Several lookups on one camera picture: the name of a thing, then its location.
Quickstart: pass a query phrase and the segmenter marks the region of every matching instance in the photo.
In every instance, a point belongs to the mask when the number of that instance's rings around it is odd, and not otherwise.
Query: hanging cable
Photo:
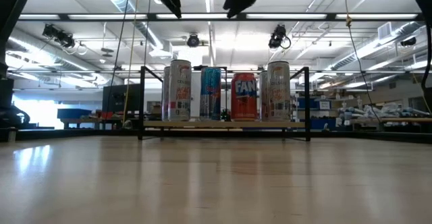
[[[139,4],[139,0],[135,1],[135,6],[138,7]],[[148,12],[150,13],[150,0],[148,1]],[[136,14],[138,13],[138,9],[135,9],[135,14],[134,14],[134,24],[136,23]],[[128,109],[128,99],[129,99],[129,82],[130,82],[130,70],[132,69],[132,58],[134,56],[134,42],[135,42],[135,27],[134,27],[134,31],[132,32],[132,46],[130,48],[130,60],[129,60],[129,71],[128,71],[128,85],[126,86],[126,99],[125,99],[125,103],[124,103],[124,110],[123,110],[123,124],[126,123],[126,113],[127,113],[127,109]]]
[[[111,91],[113,88],[114,83],[114,76],[115,76],[115,70],[117,69],[117,62],[119,59],[119,52],[120,52],[120,45],[122,43],[122,37],[123,37],[123,31],[124,31],[124,24],[126,23],[126,15],[128,14],[128,6],[129,6],[129,0],[126,0],[126,7],[124,9],[124,16],[123,16],[123,22],[121,23],[121,31],[120,31],[120,37],[119,37],[119,43],[117,45],[117,53],[115,54],[115,62],[114,62],[114,69],[113,69],[113,76],[111,78],[111,84],[109,85],[109,91],[108,91],[108,100],[107,100],[107,109],[109,108],[109,101],[111,99]],[[108,112],[105,114],[105,121],[108,118]]]
[[[369,101],[371,102],[370,106],[371,106],[372,112],[375,115],[375,117],[377,118],[378,122],[381,123],[381,120],[379,119],[379,117],[376,114],[375,110],[373,110],[373,103],[372,103],[371,93],[369,92],[369,88],[367,86],[367,81],[366,81],[365,75],[363,74],[362,63],[361,63],[360,59],[358,58],[356,44],[354,42],[354,39],[352,38],[352,31],[351,31],[352,18],[350,17],[350,12],[349,12],[349,9],[348,9],[348,0],[345,0],[345,8],[346,8],[346,26],[348,27],[348,29],[350,31],[350,38],[351,38],[352,47],[354,48],[354,53],[355,53],[357,61],[358,61],[358,66],[360,68],[360,72],[361,72],[363,81],[365,82],[364,85],[366,85],[366,93],[367,93],[367,96],[369,98]]]

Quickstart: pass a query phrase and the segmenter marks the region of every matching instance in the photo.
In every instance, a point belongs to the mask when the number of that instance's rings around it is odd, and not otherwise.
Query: cable
[[[379,117],[376,114],[375,110],[373,110],[373,103],[372,103],[371,93],[369,93],[369,89],[368,89],[368,86],[367,86],[367,81],[366,81],[365,75],[363,74],[362,63],[361,63],[360,59],[358,58],[356,44],[354,42],[354,39],[352,38],[352,31],[351,31],[351,22],[352,22],[352,19],[350,17],[350,12],[349,12],[349,9],[348,9],[348,0],[345,0],[345,8],[346,8],[346,26],[348,27],[348,29],[350,31],[350,38],[351,38],[352,47],[354,48],[354,53],[355,53],[356,59],[358,61],[358,66],[360,68],[360,72],[362,74],[363,81],[365,82],[364,85],[366,85],[366,93],[367,93],[367,96],[369,98],[369,101],[371,102],[370,106],[371,106],[372,112],[375,115],[375,117],[377,118],[378,122],[381,123],[381,120],[379,119]]]
[[[114,83],[114,76],[115,76],[115,70],[117,69],[117,62],[119,59],[119,52],[120,52],[120,45],[122,43],[122,37],[123,37],[123,30],[124,30],[124,24],[126,23],[126,15],[128,14],[128,6],[129,6],[129,0],[126,0],[126,7],[124,9],[124,16],[123,16],[123,22],[121,23],[121,32],[119,37],[119,44],[117,46],[117,53],[115,54],[115,62],[114,62],[114,70],[113,70],[113,76],[111,78],[111,84],[109,85],[109,91],[108,91],[108,101],[107,101],[107,109],[109,108],[109,100],[111,98],[111,90],[113,88]],[[107,121],[108,118],[108,112],[105,114],[105,121]]]
[[[135,1],[135,6],[138,7],[139,4],[139,0]],[[148,3],[148,12],[150,13],[150,1]],[[134,24],[136,23],[136,14],[138,13],[138,10],[135,9],[135,15],[134,15]],[[129,80],[130,80],[130,70],[132,68],[132,58],[134,56],[134,41],[135,41],[135,27],[134,27],[134,31],[132,32],[132,46],[130,48],[130,60],[129,60],[129,71],[128,71],[128,85],[126,86],[126,99],[125,99],[125,103],[124,103],[124,110],[123,110],[123,124],[125,124],[126,122],[126,113],[127,113],[127,108],[128,108],[128,100],[129,100]]]
[[[39,54],[43,49],[45,49],[45,47],[49,44],[49,42],[51,42],[53,40],[53,38],[50,38],[43,46],[42,48],[40,48],[36,54]],[[21,65],[21,67],[19,67],[16,71],[14,71],[14,73],[18,73],[22,68],[24,67],[24,65]]]

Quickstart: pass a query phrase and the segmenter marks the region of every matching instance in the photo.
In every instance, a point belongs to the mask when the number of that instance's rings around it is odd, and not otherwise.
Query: fluorescent light
[[[122,19],[132,20],[135,19],[135,14],[74,14],[69,15],[71,20],[122,20]],[[136,14],[137,20],[146,19],[146,14]]]
[[[20,20],[60,20],[59,15],[22,14]]]
[[[354,82],[351,84],[346,85],[346,88],[355,88],[355,87],[359,87],[359,86],[364,86],[365,83],[364,82]]]
[[[20,73],[20,74],[10,73],[10,74],[14,75],[14,76],[21,77],[21,78],[29,79],[29,80],[39,81],[39,79],[36,76],[30,75],[30,74],[27,74],[27,73]]]
[[[382,81],[388,80],[388,79],[393,78],[393,77],[394,77],[394,75],[392,75],[392,76],[386,76],[384,78],[380,78],[378,80],[375,80],[374,82],[382,82]]]
[[[181,19],[224,19],[227,17],[225,13],[190,13],[182,14]],[[157,19],[177,19],[174,14],[157,14]]]
[[[307,14],[307,13],[292,13],[292,14],[280,14],[280,13],[255,13],[247,14],[247,18],[250,19],[325,19],[327,14]]]
[[[352,19],[362,20],[362,19],[414,19],[418,14],[350,14]],[[346,14],[336,15],[337,20],[345,20]]]
[[[90,82],[86,82],[84,80],[77,79],[77,78],[62,78],[61,81],[79,87],[95,87]]]
[[[376,64],[374,66],[371,66],[371,67],[367,68],[366,70],[379,69],[379,68],[382,68],[382,67],[384,67],[384,66],[386,66],[388,64],[390,64],[390,62],[384,61],[384,62],[378,63],[378,64]]]
[[[421,62],[413,63],[412,65],[408,65],[404,69],[410,71],[413,69],[426,67],[426,65],[427,65],[427,61],[421,61]]]

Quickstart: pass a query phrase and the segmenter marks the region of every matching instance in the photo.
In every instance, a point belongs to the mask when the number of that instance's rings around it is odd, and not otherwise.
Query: wooden shelf
[[[144,127],[173,128],[304,128],[304,122],[144,121]]]

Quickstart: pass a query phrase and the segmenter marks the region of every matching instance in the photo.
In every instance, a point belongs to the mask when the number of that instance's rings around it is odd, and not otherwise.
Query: spotlight
[[[287,39],[290,42],[290,45],[288,45],[288,47],[282,46],[284,39]],[[279,47],[283,49],[289,49],[291,47],[291,40],[286,36],[285,25],[277,25],[275,31],[271,34],[271,38],[269,41],[270,49],[277,49]]]
[[[63,31],[54,28],[53,25],[45,25],[42,35],[49,39],[53,39],[55,42],[59,43],[62,47],[65,48],[75,47],[75,40],[73,38],[74,35],[66,34]]]
[[[198,38],[197,34],[191,34],[189,36],[187,45],[191,48],[196,48],[200,45],[200,39]]]
[[[416,43],[417,43],[416,37],[412,37],[410,39],[400,42],[400,45],[402,45],[403,47],[407,47],[407,46],[415,45]]]

